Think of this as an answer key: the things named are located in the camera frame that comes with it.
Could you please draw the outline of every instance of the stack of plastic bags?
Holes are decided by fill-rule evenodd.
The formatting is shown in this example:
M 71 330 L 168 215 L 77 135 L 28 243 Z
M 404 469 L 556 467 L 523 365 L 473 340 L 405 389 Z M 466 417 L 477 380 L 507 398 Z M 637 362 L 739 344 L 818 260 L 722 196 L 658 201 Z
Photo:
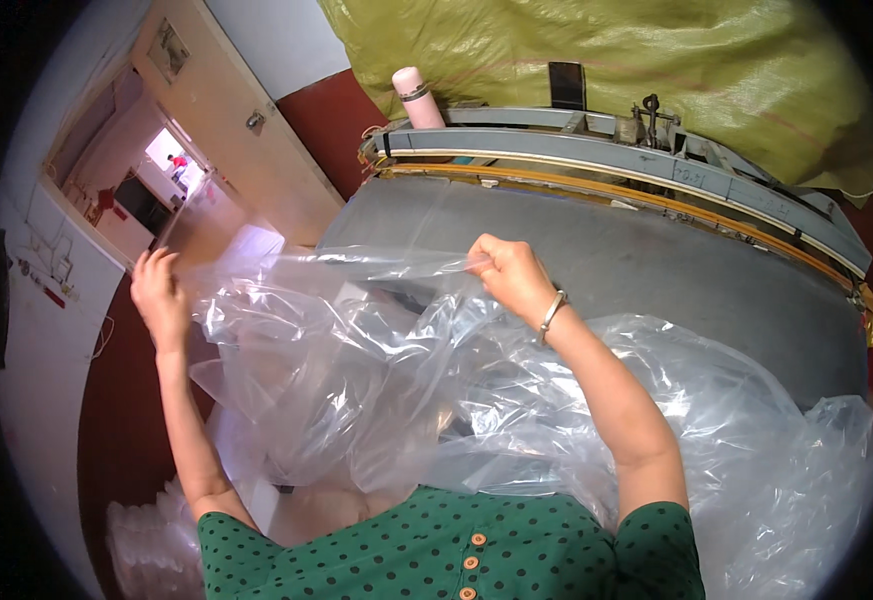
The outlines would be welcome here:
M 564 492 L 614 527 L 612 457 L 573 375 L 465 266 L 349 247 L 185 276 L 220 350 L 191 375 L 246 417 L 227 470 L 291 486 L 342 470 L 366 493 Z M 873 491 L 873 412 L 842 396 L 800 414 L 761 366 L 658 318 L 590 326 L 680 440 L 708 596 L 812 596 Z
M 126 600 L 202 598 L 203 569 L 196 523 L 179 480 L 166 482 L 156 504 L 107 509 L 117 581 Z

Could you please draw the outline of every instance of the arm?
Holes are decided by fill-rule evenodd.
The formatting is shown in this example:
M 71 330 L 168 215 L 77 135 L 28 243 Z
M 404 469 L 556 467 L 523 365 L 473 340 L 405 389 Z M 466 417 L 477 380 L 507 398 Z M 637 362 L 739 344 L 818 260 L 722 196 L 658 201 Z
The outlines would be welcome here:
M 167 254 L 165 248 L 153 255 L 144 252 L 133 270 L 130 288 L 156 345 L 156 369 L 173 462 L 194 519 L 222 512 L 259 531 L 219 462 L 190 392 L 186 350 L 190 305 L 173 280 L 172 264 L 177 257 Z
M 542 263 L 526 242 L 483 234 L 471 256 L 489 255 L 492 264 L 474 272 L 488 292 L 539 330 L 556 297 Z M 546 341 L 573 371 L 586 403 L 616 463 L 620 519 L 650 502 L 689 507 L 679 445 L 656 403 L 622 362 L 563 305 L 553 316 Z

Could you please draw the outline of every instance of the door handle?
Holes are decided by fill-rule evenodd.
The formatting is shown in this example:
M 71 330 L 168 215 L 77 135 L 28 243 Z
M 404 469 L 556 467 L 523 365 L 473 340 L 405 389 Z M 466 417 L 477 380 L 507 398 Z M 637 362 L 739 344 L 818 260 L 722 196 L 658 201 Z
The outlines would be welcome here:
M 265 122 L 266 117 L 264 117 L 258 110 L 254 110 L 253 114 L 250 115 L 250 118 L 246 119 L 246 128 L 252 131 L 256 126 L 262 125 Z

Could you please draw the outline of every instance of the silver bracelet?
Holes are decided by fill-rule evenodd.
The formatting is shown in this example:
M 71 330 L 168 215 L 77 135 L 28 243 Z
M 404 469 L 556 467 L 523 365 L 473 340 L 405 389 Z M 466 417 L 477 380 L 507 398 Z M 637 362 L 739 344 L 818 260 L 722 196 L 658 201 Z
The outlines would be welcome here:
M 543 318 L 543 324 L 540 325 L 540 334 L 536 337 L 536 342 L 540 346 L 545 343 L 543 337 L 547 334 L 547 331 L 550 330 L 550 321 L 553 320 L 553 315 L 556 314 L 556 309 L 563 304 L 565 299 L 566 292 L 563 290 L 556 290 L 556 297 L 553 299 L 553 304 L 550 305 L 550 310 L 547 311 L 547 316 Z

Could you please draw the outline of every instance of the gray table surface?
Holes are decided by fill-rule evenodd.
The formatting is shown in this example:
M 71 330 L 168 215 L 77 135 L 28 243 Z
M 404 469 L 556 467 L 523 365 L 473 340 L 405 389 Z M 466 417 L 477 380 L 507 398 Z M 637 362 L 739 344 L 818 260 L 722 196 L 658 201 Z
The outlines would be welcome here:
M 423 176 L 371 180 L 322 248 L 465 253 L 479 234 L 526 240 L 584 318 L 653 315 L 744 353 L 803 410 L 865 397 L 860 314 L 812 268 L 645 211 Z

